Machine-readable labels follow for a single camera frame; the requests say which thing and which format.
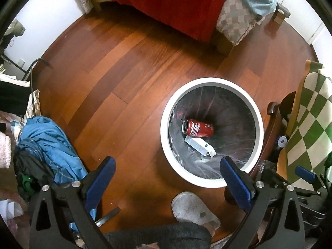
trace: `wooden floor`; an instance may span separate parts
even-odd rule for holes
[[[52,67],[34,73],[42,113],[63,128],[89,170],[113,156],[117,171],[102,199],[102,214],[122,209],[102,231],[176,222],[172,199],[198,194],[221,220],[214,240],[232,232],[244,213],[224,201],[224,189],[189,184],[168,164],[159,128],[164,107],[185,83],[230,80],[266,107],[296,90],[309,45],[284,22],[268,17],[225,58],[140,12],[106,3],[80,18],[45,53]]]

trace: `red coca-cola can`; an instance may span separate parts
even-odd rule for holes
[[[210,137],[213,135],[213,125],[193,119],[184,120],[182,123],[182,133],[191,137]]]

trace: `slipper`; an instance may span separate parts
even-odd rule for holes
[[[178,222],[193,222],[198,225],[210,222],[215,230],[220,227],[217,216],[192,192],[178,194],[172,201],[172,211]]]

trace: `green and beige checkered blanket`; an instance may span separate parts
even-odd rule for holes
[[[317,174],[332,151],[332,72],[322,64],[307,61],[306,73],[296,92],[284,150],[287,180],[296,187],[313,189],[295,175],[301,165]]]

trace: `silver bolt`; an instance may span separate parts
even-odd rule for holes
[[[256,182],[256,186],[257,186],[258,188],[263,188],[263,187],[264,187],[264,182],[262,182],[262,181],[257,181],[257,182]]]
[[[74,187],[74,188],[77,188],[81,185],[81,182],[80,181],[74,181],[71,186]]]
[[[49,190],[49,185],[44,185],[44,186],[42,187],[42,190],[43,190],[44,192],[46,192],[47,190]]]
[[[288,189],[289,191],[291,191],[291,192],[294,191],[294,187],[293,187],[292,185],[290,185],[290,184],[287,186],[287,189]]]

